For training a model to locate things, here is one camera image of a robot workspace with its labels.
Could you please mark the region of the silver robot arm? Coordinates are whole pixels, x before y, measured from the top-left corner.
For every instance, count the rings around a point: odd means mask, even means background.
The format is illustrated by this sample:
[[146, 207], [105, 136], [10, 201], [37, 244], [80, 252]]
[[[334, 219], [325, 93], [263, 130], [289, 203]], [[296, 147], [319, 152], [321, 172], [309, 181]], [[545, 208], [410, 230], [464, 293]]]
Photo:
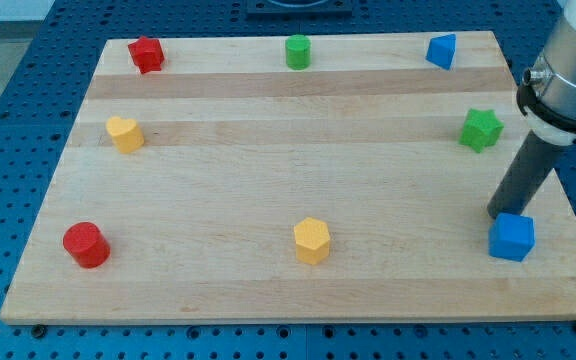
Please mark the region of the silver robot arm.
[[491, 218], [521, 214], [561, 154], [576, 144], [576, 0], [561, 6], [562, 15], [517, 89], [529, 133], [487, 205]]

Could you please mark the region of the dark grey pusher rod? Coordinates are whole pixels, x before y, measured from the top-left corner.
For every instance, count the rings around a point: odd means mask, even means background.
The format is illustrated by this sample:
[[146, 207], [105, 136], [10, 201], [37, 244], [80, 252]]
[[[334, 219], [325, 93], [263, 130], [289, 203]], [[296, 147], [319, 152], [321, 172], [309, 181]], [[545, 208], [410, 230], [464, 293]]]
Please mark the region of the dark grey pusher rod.
[[564, 150], [530, 131], [490, 199], [488, 215], [493, 219], [501, 213], [521, 215]]

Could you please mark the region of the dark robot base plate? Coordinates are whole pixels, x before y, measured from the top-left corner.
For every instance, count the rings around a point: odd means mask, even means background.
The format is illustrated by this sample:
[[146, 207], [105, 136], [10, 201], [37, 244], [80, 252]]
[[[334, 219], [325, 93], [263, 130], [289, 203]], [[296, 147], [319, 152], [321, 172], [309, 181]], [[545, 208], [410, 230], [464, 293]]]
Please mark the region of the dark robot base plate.
[[249, 16], [270, 15], [348, 15], [353, 0], [246, 0]]

